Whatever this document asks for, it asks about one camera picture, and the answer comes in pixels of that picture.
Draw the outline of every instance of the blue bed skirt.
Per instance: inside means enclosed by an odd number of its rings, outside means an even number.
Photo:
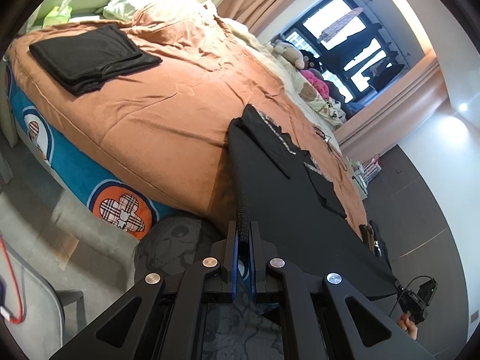
[[[40,114],[17,86],[8,65],[5,80],[11,110],[18,124],[48,166],[95,216],[141,239],[156,222],[178,211],[122,183],[78,150]]]

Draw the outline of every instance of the red cable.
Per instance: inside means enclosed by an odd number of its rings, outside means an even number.
[[[11,278],[13,279],[13,285],[15,286],[15,291],[17,293],[17,301],[18,301],[18,309],[19,309],[19,317],[15,318],[14,316],[10,316],[10,322],[18,325],[20,322],[23,321],[23,305],[22,305],[22,297],[20,296],[20,290],[18,289],[17,278],[15,277],[14,269],[11,266],[10,257],[7,253],[7,248],[5,247],[5,243],[3,242],[3,237],[0,235],[0,245],[3,248],[3,253],[5,254],[5,259],[7,260],[8,269],[11,274]]]

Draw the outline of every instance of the hanging laundry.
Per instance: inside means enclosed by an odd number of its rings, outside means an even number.
[[[320,37],[318,38],[317,42],[318,43],[320,43],[321,41],[329,42],[340,31],[342,31],[348,23],[350,23],[355,17],[357,17],[362,12],[363,12],[363,8],[360,8],[360,7],[352,9],[350,12],[348,12],[346,15],[342,16],[340,19],[338,19],[331,26],[325,28],[322,31],[322,33],[320,34]]]
[[[404,64],[393,64],[392,66],[387,67],[380,75],[373,77],[368,83],[377,92],[380,92],[403,70],[404,67]]]
[[[370,46],[371,41],[378,35],[378,30],[381,28],[380,23],[370,24],[362,31],[350,35],[344,42],[323,53],[320,56],[320,62],[337,76],[345,74],[344,66],[360,54],[363,49]]]

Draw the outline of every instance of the tissue box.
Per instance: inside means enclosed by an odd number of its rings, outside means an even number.
[[[71,16],[71,6],[66,6],[63,10],[60,7],[54,7],[43,19],[42,28],[53,26],[55,24],[68,23]]]

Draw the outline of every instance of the teddy bear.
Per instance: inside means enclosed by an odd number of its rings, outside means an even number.
[[[319,97],[318,92],[316,89],[308,82],[305,82],[303,84],[303,88],[301,92],[299,93],[300,97],[306,101],[307,103],[317,100]]]
[[[291,64],[295,65],[297,69],[305,68],[305,62],[303,61],[302,53],[290,43],[285,43],[277,39],[275,41],[273,54],[274,56],[281,55]]]

